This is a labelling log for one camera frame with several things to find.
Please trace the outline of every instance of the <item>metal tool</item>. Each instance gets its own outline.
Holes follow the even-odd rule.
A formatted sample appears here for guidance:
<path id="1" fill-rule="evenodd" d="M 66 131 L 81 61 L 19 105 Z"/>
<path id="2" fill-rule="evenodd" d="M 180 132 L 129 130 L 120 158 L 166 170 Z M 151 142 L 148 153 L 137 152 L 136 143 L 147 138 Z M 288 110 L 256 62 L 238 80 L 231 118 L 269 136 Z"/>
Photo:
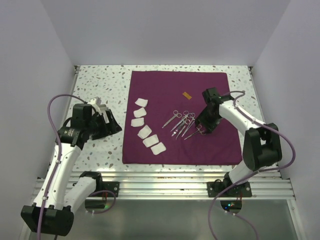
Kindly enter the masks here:
<path id="1" fill-rule="evenodd" d="M 162 126 L 162 128 L 164 128 L 165 126 L 167 126 L 173 119 L 175 119 L 175 118 L 181 118 L 181 117 L 182 117 L 182 114 L 179 113 L 177 110 L 174 110 L 174 111 L 173 111 L 173 117 L 170 118 L 170 119 Z"/>
<path id="2" fill-rule="evenodd" d="M 179 130 L 185 125 L 185 124 L 190 124 L 190 120 L 187 119 L 187 117 L 183 117 L 183 122 L 180 123 L 180 125 L 176 128 L 176 130 L 174 130 L 174 132 L 172 133 L 171 137 L 173 137 L 177 132 L 179 132 Z"/>
<path id="3" fill-rule="evenodd" d="M 188 130 L 191 128 L 192 124 L 194 124 L 194 122 L 196 121 L 196 119 L 195 119 L 196 114 L 194 114 L 194 113 L 190 113 L 190 114 L 192 115 L 192 120 L 189 123 L 189 125 L 186 127 L 186 129 L 185 129 L 184 133 L 181 135 L 181 137 L 183 137 L 188 132 Z"/>
<path id="4" fill-rule="evenodd" d="M 170 132 L 172 132 L 173 130 L 175 130 L 176 127 L 178 127 L 183 121 L 185 121 L 187 118 L 189 118 L 189 115 L 190 115 L 190 114 L 191 114 L 191 113 L 189 113 L 188 111 L 184 111 L 184 112 L 183 112 L 184 117 L 181 118 L 181 120 L 171 129 Z"/>
<path id="5" fill-rule="evenodd" d="M 175 140 L 178 139 L 179 135 L 182 133 L 182 131 L 185 129 L 186 125 L 183 126 L 183 128 L 181 129 L 181 131 L 178 133 L 178 135 L 176 136 Z"/>
<path id="6" fill-rule="evenodd" d="M 187 136 L 184 140 L 187 140 L 188 138 L 191 138 L 192 136 L 194 136 L 194 135 L 196 135 L 198 133 L 200 133 L 201 135 L 206 135 L 204 133 L 205 131 L 200 131 L 200 129 L 202 128 L 202 126 L 200 124 L 198 126 L 196 126 L 196 128 L 197 128 L 197 131 L 192 133 L 191 135 Z"/>

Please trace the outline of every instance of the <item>purple cloth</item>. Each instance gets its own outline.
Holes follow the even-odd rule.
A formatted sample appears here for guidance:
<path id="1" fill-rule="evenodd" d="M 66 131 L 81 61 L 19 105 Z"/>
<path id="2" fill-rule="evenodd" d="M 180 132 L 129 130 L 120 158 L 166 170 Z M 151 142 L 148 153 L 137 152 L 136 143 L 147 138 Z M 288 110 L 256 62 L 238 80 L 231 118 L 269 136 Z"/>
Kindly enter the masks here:
<path id="1" fill-rule="evenodd" d="M 178 123 L 175 118 L 165 128 L 162 126 L 174 115 L 173 111 L 185 110 L 197 117 L 206 107 L 202 92 L 216 87 L 222 95 L 229 92 L 228 76 L 223 72 L 173 72 L 173 71 L 133 71 L 131 76 L 128 105 L 125 119 L 123 156 L 124 164 L 180 164 L 180 165 L 237 165 L 242 153 L 237 129 L 223 119 L 211 134 L 196 134 L 193 125 L 189 131 L 176 140 L 170 130 Z M 188 100 L 183 93 L 192 98 Z M 146 148 L 138 132 L 142 127 L 132 127 L 134 111 L 140 106 L 138 98 L 147 99 L 147 115 L 144 124 L 148 125 L 152 136 L 157 134 L 166 151 L 154 155 Z"/>

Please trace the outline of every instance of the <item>speckled white table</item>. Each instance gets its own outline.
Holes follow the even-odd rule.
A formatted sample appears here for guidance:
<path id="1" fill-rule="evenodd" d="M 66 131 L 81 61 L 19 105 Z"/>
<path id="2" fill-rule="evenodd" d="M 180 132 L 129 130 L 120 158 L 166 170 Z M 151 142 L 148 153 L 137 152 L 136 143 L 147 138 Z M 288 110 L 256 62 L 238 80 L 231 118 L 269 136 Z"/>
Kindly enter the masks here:
<path id="1" fill-rule="evenodd" d="M 100 97 L 103 103 L 125 129 L 128 94 L 132 71 L 183 71 L 183 72 L 223 72 L 227 73 L 231 91 L 245 90 L 246 95 L 239 104 L 257 119 L 262 119 L 251 76 L 247 66 L 227 65 L 83 65 L 80 67 L 73 94 L 88 101 Z M 72 106 L 78 103 L 72 99 L 67 118 L 72 114 Z M 240 137 L 241 148 L 244 138 Z M 123 164 L 122 146 L 124 131 L 95 141 L 89 140 L 73 171 L 99 172 L 228 172 L 234 166 L 221 165 L 158 165 Z"/>

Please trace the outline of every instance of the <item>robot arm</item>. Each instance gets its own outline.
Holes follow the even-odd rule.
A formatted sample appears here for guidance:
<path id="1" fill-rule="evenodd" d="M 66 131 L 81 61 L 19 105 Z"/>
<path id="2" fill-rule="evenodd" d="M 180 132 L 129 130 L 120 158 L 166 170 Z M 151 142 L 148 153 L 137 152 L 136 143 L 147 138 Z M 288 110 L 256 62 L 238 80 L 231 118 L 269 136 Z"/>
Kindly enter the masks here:
<path id="1" fill-rule="evenodd" d="M 40 208 L 44 191 L 51 182 L 44 205 L 41 233 L 66 236 L 73 225 L 74 213 L 93 192 L 103 190 L 101 173 L 85 171 L 77 184 L 66 194 L 68 180 L 75 161 L 88 139 L 96 140 L 120 132 L 122 129 L 114 119 L 110 109 L 101 104 L 98 97 L 88 103 L 75 104 L 72 117 L 59 129 L 61 158 L 58 161 L 59 146 L 54 148 L 54 156 L 42 188 L 32 206 L 23 206 L 21 217 L 31 231 L 37 232 Z"/>
<path id="2" fill-rule="evenodd" d="M 220 96 L 216 88 L 209 88 L 202 95 L 207 106 L 196 118 L 196 125 L 201 124 L 205 127 L 207 133 L 212 133 L 221 119 L 226 119 L 244 136 L 243 160 L 224 176 L 223 188 L 221 189 L 225 189 L 250 173 L 271 166 L 282 159 L 279 135 L 249 121 L 248 118 L 243 116 L 235 108 L 234 98 L 230 94 Z M 249 118 L 255 119 L 240 106 L 237 107 Z M 256 119 L 255 121 L 278 130 L 274 123 L 266 124 Z"/>

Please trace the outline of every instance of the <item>white cloth square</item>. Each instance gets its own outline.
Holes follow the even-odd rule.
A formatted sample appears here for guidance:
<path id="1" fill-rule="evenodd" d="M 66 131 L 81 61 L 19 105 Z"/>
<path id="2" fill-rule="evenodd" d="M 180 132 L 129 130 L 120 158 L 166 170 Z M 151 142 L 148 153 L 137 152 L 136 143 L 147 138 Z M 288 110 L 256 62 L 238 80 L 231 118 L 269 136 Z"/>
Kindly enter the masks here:
<path id="1" fill-rule="evenodd" d="M 145 125 L 145 119 L 143 117 L 141 118 L 135 118 L 131 120 L 131 126 L 132 127 L 141 127 Z"/>
<path id="2" fill-rule="evenodd" d="M 151 147 L 152 145 L 157 144 L 157 143 L 159 142 L 159 139 L 158 139 L 157 134 L 155 134 L 155 135 L 152 135 L 152 136 L 146 138 L 146 139 L 143 140 L 142 142 L 143 142 L 143 144 L 144 144 L 147 148 L 149 148 L 149 147 Z"/>
<path id="3" fill-rule="evenodd" d="M 142 107 L 142 108 L 140 108 L 140 109 L 138 109 L 138 110 L 133 111 L 133 115 L 134 115 L 135 118 L 141 118 L 141 117 L 147 115 L 147 112 L 146 112 L 146 110 Z"/>
<path id="4" fill-rule="evenodd" d="M 150 135 L 150 133 L 152 132 L 152 130 L 150 129 L 150 127 L 148 125 L 145 125 L 139 132 L 138 132 L 138 136 L 141 139 L 145 139 L 146 137 L 148 137 Z"/>
<path id="5" fill-rule="evenodd" d="M 151 147 L 151 151 L 153 152 L 154 155 L 158 155 L 158 154 L 164 152 L 165 150 L 167 150 L 167 148 L 165 147 L 165 145 L 162 142 Z"/>
<path id="6" fill-rule="evenodd" d="M 142 98 L 138 98 L 137 101 L 135 101 L 135 104 L 137 104 L 140 107 L 145 108 L 148 104 L 148 100 L 146 99 L 142 99 Z"/>

